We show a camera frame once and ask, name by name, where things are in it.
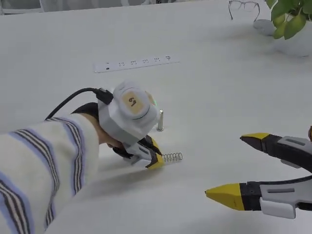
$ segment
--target striped sleeve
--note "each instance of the striped sleeve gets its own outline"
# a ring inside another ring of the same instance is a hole
[[[95,175],[98,136],[73,114],[1,135],[0,154],[1,233],[42,234]]]

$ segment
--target white table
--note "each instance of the white table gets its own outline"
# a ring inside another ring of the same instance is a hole
[[[138,81],[164,109],[152,130],[181,163],[160,171],[128,167],[101,148],[96,181],[83,188],[48,234],[311,233],[312,212],[295,220],[238,212],[205,197],[226,183],[309,173],[239,140],[270,132],[306,137],[312,123],[311,61],[267,50],[252,19],[230,21],[226,1],[203,1],[6,16],[0,19],[2,132],[44,119],[83,87]],[[269,11],[261,4],[261,18]],[[92,63],[176,54],[181,63],[94,74]],[[71,101],[60,114],[95,100]]]

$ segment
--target hand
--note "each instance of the hand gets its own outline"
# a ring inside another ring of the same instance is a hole
[[[109,136],[99,125],[98,121],[96,118],[94,118],[93,116],[89,115],[89,114],[85,114],[85,113],[80,113],[80,115],[84,116],[85,118],[87,118],[92,125],[94,126],[97,135],[98,135],[98,142],[99,144],[103,144],[103,143],[107,143],[107,145],[112,148],[112,147],[117,147],[117,148],[123,148],[122,144],[113,139],[111,136]]]

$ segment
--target metal bolt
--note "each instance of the metal bolt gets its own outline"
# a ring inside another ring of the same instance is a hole
[[[159,114],[160,117],[157,125],[157,131],[162,132],[164,130],[164,111],[160,110]]]

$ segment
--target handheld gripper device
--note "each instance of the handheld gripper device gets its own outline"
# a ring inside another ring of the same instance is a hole
[[[133,81],[124,81],[112,93],[102,88],[81,89],[63,101],[47,119],[72,98],[87,91],[97,96],[101,128],[123,145],[123,149],[113,148],[116,154],[131,165],[148,169],[163,166],[164,160],[157,143],[147,135],[158,122],[159,110],[152,95]]]

